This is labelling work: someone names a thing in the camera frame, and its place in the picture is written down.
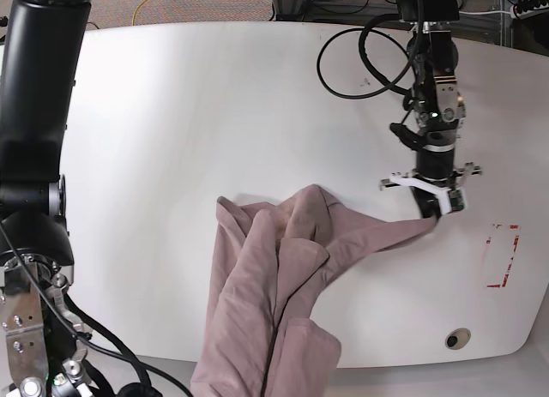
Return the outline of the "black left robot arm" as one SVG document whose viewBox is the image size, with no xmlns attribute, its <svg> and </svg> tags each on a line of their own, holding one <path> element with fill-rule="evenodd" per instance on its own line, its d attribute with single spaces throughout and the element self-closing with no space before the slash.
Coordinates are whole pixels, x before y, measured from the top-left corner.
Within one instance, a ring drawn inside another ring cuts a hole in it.
<svg viewBox="0 0 549 397">
<path fill-rule="evenodd" d="M 455 69 L 459 56 L 448 25 L 460 18 L 457 0 L 395 0 L 397 13 L 370 19 L 359 30 L 359 57 L 381 88 L 363 94 L 370 99 L 391 91 L 402 96 L 402 107 L 418 126 L 410 130 L 404 122 L 391 123 L 390 131 L 415 153 L 415 167 L 407 174 L 393 174 L 381 181 L 383 189 L 407 187 L 421 215 L 440 218 L 461 212 L 467 206 L 463 184 L 481 168 L 474 163 L 455 166 L 458 129 L 466 107 L 458 88 Z M 366 40 L 387 21 L 412 25 L 413 36 L 403 48 L 407 63 L 389 80 L 371 62 Z"/>
</svg>

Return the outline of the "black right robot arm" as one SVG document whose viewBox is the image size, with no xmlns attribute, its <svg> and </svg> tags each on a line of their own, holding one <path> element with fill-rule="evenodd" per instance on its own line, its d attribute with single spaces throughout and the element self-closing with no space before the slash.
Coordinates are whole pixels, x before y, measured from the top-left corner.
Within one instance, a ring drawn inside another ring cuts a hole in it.
<svg viewBox="0 0 549 397">
<path fill-rule="evenodd" d="M 156 369 L 69 297 L 63 137 L 92 0 L 12 0 L 1 68 L 1 329 L 5 396 L 111 396 L 88 360 L 93 334 L 137 381 L 122 396 L 155 396 Z"/>
</svg>

